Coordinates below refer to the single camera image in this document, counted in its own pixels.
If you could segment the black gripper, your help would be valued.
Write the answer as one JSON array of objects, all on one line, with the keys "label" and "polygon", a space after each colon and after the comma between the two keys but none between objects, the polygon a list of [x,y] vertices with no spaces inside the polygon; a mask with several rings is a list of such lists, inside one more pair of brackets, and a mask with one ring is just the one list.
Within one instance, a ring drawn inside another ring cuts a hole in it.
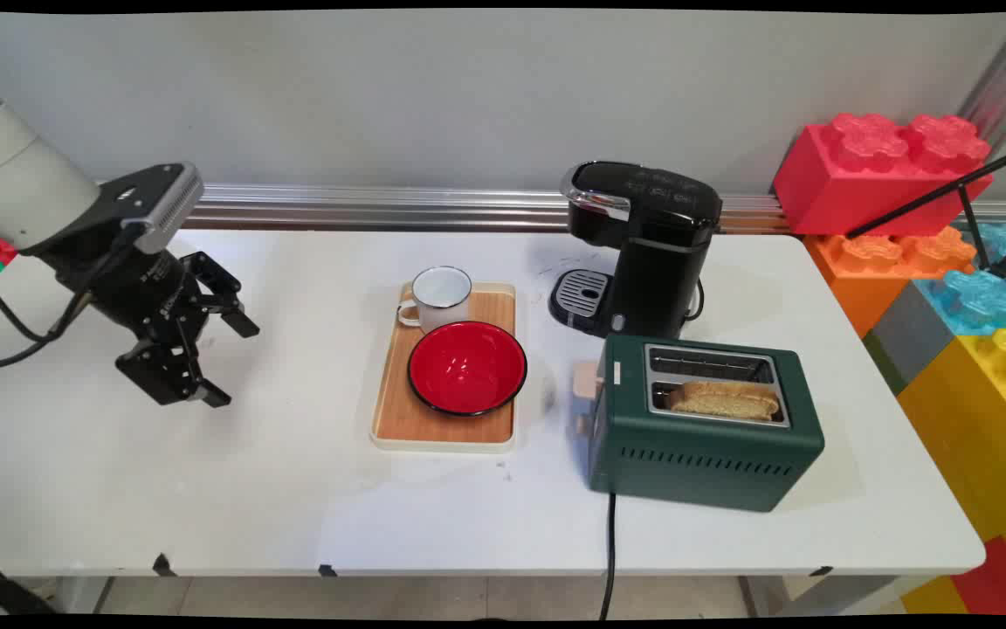
[{"label": "black gripper", "polygon": [[241,283],[207,253],[146,254],[135,247],[59,247],[56,280],[72,292],[56,330],[95,309],[131,331],[136,345],[115,367],[160,405],[200,401],[213,409],[231,395],[203,375],[196,342],[209,315],[241,338],[260,333],[239,299]]}]

